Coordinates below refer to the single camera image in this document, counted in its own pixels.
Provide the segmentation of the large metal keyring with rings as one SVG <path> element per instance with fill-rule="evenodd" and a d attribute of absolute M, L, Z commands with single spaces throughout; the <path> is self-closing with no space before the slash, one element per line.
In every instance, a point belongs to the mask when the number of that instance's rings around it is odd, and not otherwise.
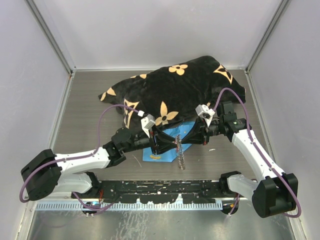
<path fill-rule="evenodd" d="M 180 170 L 185 170 L 186 164 L 185 164 L 184 150 L 183 150 L 180 134 L 178 134 L 175 137 L 175 143 L 176 143 L 176 158 L 177 158 L 178 167 Z"/>

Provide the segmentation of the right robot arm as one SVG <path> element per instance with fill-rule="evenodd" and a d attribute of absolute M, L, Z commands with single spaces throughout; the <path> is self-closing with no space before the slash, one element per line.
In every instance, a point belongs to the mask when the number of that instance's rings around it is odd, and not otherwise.
<path fill-rule="evenodd" d="M 218 188 L 223 196 L 238 194 L 247 198 L 261 218 L 301 209 L 297 203 L 297 177 L 285 173 L 271 159 L 247 119 L 237 117 L 232 102 L 218 105 L 217 120 L 213 119 L 216 112 L 204 104 L 195 111 L 198 119 L 181 143 L 206 145 L 210 137 L 224 135 L 242 153 L 255 175 L 251 180 L 239 171 L 221 174 Z"/>

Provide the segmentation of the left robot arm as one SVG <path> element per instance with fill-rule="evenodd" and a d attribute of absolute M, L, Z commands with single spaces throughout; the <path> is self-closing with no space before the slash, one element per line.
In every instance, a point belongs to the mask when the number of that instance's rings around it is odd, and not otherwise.
<path fill-rule="evenodd" d="M 23 179 L 20 201 L 37 201 L 52 193 L 67 192 L 95 198 L 100 193 L 100 184 L 91 170 L 115 167 L 126 160 L 128 152 L 149 148 L 159 155 L 176 146 L 174 137 L 155 127 L 138 135 L 122 127 L 108 143 L 94 150 L 69 154 L 42 150 L 20 171 Z"/>

